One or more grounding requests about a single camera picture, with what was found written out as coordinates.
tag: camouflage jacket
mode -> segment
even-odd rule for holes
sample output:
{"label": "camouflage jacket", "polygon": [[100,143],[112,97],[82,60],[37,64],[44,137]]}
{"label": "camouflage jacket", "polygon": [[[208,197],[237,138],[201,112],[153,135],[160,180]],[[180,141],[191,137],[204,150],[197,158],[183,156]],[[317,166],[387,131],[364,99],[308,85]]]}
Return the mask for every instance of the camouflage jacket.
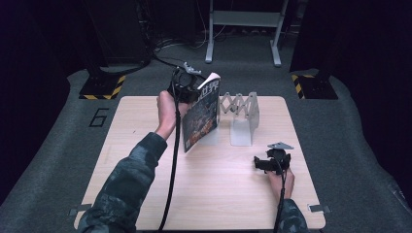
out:
{"label": "camouflage jacket", "polygon": [[[140,208],[166,148],[166,142],[155,133],[142,139],[110,174],[93,207],[83,214],[78,232],[135,233]],[[308,232],[305,219],[293,200],[285,200],[281,217],[281,232]]]}

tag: hazard tape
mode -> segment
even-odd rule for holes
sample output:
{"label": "hazard tape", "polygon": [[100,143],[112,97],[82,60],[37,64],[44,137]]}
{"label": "hazard tape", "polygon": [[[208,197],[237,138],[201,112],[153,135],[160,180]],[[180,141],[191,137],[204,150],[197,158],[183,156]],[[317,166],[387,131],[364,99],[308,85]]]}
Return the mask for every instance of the hazard tape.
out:
{"label": "hazard tape", "polygon": [[126,76],[122,76],[119,78],[118,83],[116,84],[115,90],[110,95],[80,95],[79,99],[89,99],[89,100],[96,100],[96,99],[116,99],[118,94],[121,90],[121,86],[124,83]]}
{"label": "hazard tape", "polygon": [[292,75],[292,80],[294,83],[294,87],[296,88],[297,95],[299,96],[299,99],[305,99],[305,94],[303,93],[302,86],[300,86],[299,79],[304,79],[304,78],[315,78],[310,75],[304,75],[304,76],[297,76],[297,75]]}

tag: metal bracket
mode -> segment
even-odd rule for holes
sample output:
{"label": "metal bracket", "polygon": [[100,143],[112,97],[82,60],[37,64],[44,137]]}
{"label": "metal bracket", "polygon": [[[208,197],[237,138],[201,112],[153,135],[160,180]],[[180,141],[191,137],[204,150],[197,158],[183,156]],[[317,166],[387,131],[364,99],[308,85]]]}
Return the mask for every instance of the metal bracket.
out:
{"label": "metal bracket", "polygon": [[269,148],[276,149],[276,150],[292,150],[293,147],[289,146],[288,144],[284,144],[282,142],[267,145]]}
{"label": "metal bracket", "polygon": [[191,74],[191,75],[201,75],[202,74],[201,71],[194,70],[193,67],[189,66],[187,62],[185,62],[183,65],[185,66],[185,70],[188,74]]}
{"label": "metal bracket", "polygon": [[246,100],[242,94],[236,94],[234,99],[227,92],[221,99],[221,111],[227,114],[233,112],[230,124],[230,143],[233,146],[251,146],[253,135],[259,124],[258,97],[256,92],[249,93]]}

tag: book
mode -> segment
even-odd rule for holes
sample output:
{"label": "book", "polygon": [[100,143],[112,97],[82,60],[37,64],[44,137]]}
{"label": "book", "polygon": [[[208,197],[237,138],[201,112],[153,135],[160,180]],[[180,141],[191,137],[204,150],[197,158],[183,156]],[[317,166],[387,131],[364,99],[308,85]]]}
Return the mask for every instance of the book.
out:
{"label": "book", "polygon": [[197,88],[200,95],[182,119],[185,152],[219,124],[221,77],[212,73]]}

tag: gray floor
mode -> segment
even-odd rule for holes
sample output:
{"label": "gray floor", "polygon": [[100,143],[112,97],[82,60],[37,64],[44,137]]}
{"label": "gray floor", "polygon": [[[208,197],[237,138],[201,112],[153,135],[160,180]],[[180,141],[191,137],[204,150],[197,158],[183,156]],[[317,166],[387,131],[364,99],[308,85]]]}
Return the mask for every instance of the gray floor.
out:
{"label": "gray floor", "polygon": [[[281,50],[283,66],[275,68],[270,37],[247,36],[216,42],[214,61],[205,64],[206,45],[165,48],[164,60],[182,59],[207,76],[223,78],[222,93],[256,91],[286,99],[321,204],[325,232],[412,232],[412,215],[393,195],[393,179],[377,163],[362,136],[351,93],[338,79],[332,83],[339,100],[300,100],[289,67],[294,36]],[[111,68],[111,71],[126,67]],[[0,208],[0,232],[74,232],[69,211],[82,202],[89,178],[122,96],[157,95],[167,88],[172,68],[153,60],[127,75],[115,100],[81,100],[87,79],[79,71],[68,80],[71,92],[49,137]],[[300,74],[315,75],[316,71]],[[102,127],[88,127],[99,108],[109,110]]]}

